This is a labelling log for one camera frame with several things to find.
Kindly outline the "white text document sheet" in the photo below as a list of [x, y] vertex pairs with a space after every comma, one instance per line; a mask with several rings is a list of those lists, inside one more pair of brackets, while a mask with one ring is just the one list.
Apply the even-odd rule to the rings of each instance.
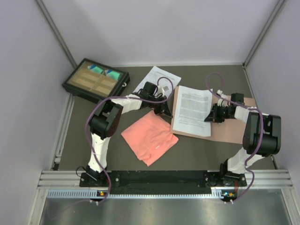
[[209, 90], [179, 86], [174, 95], [172, 132], [199, 138], [210, 137], [211, 124], [204, 120], [211, 106], [212, 93]]

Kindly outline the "beige paper folder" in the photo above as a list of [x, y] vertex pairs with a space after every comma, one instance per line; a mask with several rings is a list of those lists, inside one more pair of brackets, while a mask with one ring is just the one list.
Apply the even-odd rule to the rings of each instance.
[[[178, 91], [179, 87], [177, 86], [174, 90], [174, 102], [173, 102], [173, 115], [176, 113], [176, 103], [178, 99]], [[256, 101], [254, 98], [248, 98], [244, 97], [244, 103], [247, 106], [254, 107], [256, 106]], [[200, 138], [204, 140], [210, 140], [210, 141], [216, 141], [216, 142], [224, 142], [224, 143], [236, 143], [236, 144], [242, 144], [242, 138], [244, 135], [244, 130], [246, 127], [246, 124], [237, 119], [228, 119], [225, 120], [223, 123], [212, 123], [211, 124], [211, 136], [204, 137], [204, 136], [198, 136], [194, 134], [189, 134], [181, 131], [177, 131], [173, 128], [174, 124], [174, 117], [171, 121], [171, 132], [176, 135], [183, 135], [183, 136], [189, 136], [194, 138]]]

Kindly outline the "pink cloth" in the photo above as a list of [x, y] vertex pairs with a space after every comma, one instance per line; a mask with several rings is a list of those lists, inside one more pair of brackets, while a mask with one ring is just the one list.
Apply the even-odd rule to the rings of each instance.
[[179, 140], [171, 132], [171, 125], [153, 111], [125, 129], [121, 136], [147, 166], [156, 162]]

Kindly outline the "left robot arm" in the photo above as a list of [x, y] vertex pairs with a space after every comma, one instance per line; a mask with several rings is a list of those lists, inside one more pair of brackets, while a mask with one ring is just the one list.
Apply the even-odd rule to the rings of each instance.
[[122, 114], [150, 108], [156, 115], [173, 117], [168, 104], [167, 86], [146, 82], [144, 87], [125, 97], [108, 97], [99, 101], [88, 117], [85, 132], [91, 147], [91, 157], [80, 175], [80, 187], [109, 186], [111, 180], [106, 171], [109, 141], [115, 134]]

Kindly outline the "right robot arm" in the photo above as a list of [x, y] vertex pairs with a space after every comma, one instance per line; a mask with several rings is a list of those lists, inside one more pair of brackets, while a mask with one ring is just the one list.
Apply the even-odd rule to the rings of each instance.
[[263, 114], [256, 107], [246, 106], [244, 95], [233, 93], [226, 97], [221, 90], [215, 93], [218, 102], [205, 122], [223, 123], [236, 119], [245, 123], [242, 148], [220, 165], [219, 172], [206, 172], [205, 185], [208, 187], [245, 187], [245, 172], [263, 158], [275, 155], [281, 148], [280, 116]]

